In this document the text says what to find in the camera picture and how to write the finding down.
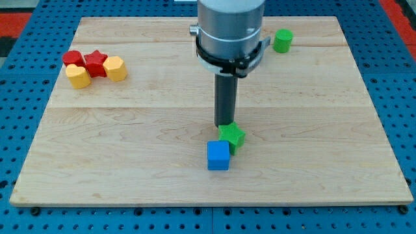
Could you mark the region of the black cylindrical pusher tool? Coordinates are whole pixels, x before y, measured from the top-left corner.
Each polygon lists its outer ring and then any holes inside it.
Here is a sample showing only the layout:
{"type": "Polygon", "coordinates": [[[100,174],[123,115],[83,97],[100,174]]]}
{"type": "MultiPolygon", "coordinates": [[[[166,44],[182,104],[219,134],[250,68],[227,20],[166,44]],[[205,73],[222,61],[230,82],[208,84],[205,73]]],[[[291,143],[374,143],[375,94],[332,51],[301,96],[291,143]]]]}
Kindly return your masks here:
{"type": "Polygon", "coordinates": [[[238,79],[215,75],[214,124],[229,125],[234,121],[238,79]]]}

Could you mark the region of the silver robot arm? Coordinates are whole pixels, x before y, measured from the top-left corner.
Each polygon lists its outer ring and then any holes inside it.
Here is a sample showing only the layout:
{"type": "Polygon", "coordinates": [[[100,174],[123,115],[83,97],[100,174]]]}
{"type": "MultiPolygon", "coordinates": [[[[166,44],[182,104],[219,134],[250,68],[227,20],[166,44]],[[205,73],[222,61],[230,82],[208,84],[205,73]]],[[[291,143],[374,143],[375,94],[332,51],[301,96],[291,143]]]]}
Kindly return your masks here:
{"type": "Polygon", "coordinates": [[[260,39],[265,0],[199,0],[189,27],[196,55],[214,73],[214,124],[234,121],[238,80],[261,62],[270,38],[260,39]]]}

